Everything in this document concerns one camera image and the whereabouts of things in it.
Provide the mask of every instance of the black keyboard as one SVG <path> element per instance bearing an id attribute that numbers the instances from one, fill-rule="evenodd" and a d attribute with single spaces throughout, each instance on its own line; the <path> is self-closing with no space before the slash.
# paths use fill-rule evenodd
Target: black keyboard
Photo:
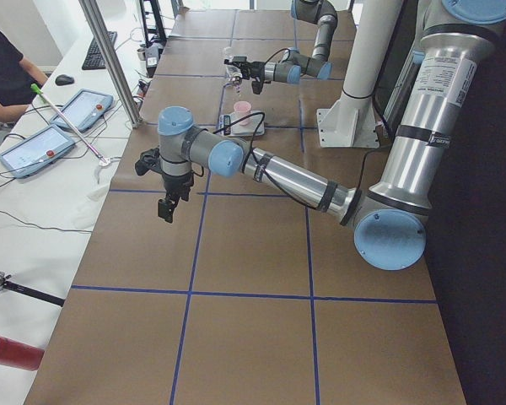
<path id="1" fill-rule="evenodd" d="M 116 42 L 116 37 L 118 33 L 116 31 L 109 31 L 109 39 L 112 45 Z M 92 42 L 90 42 L 90 46 L 88 51 L 86 52 L 86 57 L 83 62 L 83 70 L 95 70 L 95 69 L 105 69 L 105 61 L 103 60 L 103 55 L 101 55 L 100 47 L 98 43 L 93 38 Z"/>

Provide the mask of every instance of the dark wall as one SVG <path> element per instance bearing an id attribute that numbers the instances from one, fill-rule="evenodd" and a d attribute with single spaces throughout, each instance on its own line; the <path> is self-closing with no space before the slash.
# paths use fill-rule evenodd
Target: dark wall
<path id="1" fill-rule="evenodd" d="M 453 135 L 426 259 L 468 405 L 506 405 L 506 29 Z"/>

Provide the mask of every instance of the black mouse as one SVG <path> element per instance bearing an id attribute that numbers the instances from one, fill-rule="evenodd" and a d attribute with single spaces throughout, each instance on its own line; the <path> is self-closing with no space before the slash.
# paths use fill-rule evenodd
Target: black mouse
<path id="1" fill-rule="evenodd" d="M 57 78 L 55 78 L 54 83 L 56 83 L 57 86 L 65 86 L 66 84 L 75 83 L 75 79 L 71 76 L 67 76 L 66 74 L 60 74 Z"/>

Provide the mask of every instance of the white table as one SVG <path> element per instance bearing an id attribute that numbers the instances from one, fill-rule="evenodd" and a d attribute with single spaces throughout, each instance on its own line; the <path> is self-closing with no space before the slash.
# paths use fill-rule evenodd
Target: white table
<path id="1" fill-rule="evenodd" d="M 114 21 L 105 22 L 108 30 L 118 31 L 115 47 L 130 38 L 130 35 L 134 40 L 142 39 L 141 30 L 135 30 L 138 22 L 132 14 L 125 13 Z M 94 146 L 105 157 L 119 157 L 126 146 L 131 125 L 126 112 L 121 108 L 108 72 L 81 70 L 92 38 L 86 25 L 81 38 L 63 58 L 43 90 L 57 105 L 65 104 L 79 89 L 114 95 L 115 107 L 105 114 L 108 117 L 108 127 L 97 137 Z M 139 73 L 145 73 L 137 58 L 138 43 L 134 40 L 124 43 L 117 51 L 131 89 L 142 78 Z M 61 73 L 74 76 L 75 84 L 56 86 L 54 79 Z M 34 104 L 41 106 L 43 102 L 38 97 Z M 51 109 L 44 109 L 41 113 L 47 120 L 54 115 Z M 41 117 L 31 112 L 19 120 L 13 132 L 28 137 L 45 126 Z M 0 153 L 19 140 L 16 137 L 7 138 L 0 147 Z M 84 144 L 79 142 L 67 157 L 80 156 L 85 150 Z M 115 162 L 104 168 L 100 172 L 99 183 L 94 175 L 97 166 L 97 158 L 89 151 L 82 159 L 61 159 L 28 179 L 15 180 L 0 188 L 0 210 L 45 227 L 91 230 L 118 164 Z M 0 171 L 3 170 L 5 169 L 0 164 Z M 5 181 L 7 180 L 0 176 L 0 184 Z M 89 233 L 41 230 L 22 225 L 0 213 L 0 271 L 12 274 L 13 283 L 65 298 L 88 241 Z M 45 348 L 60 310 L 59 306 L 3 291 L 0 294 L 0 335 Z M 0 365 L 0 404 L 22 403 L 35 374 Z"/>

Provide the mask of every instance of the red tube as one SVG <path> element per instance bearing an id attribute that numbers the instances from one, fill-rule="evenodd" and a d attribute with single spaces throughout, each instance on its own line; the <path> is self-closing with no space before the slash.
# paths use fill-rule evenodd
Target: red tube
<path id="1" fill-rule="evenodd" d="M 0 336 L 0 365 L 37 370 L 45 350 Z"/>

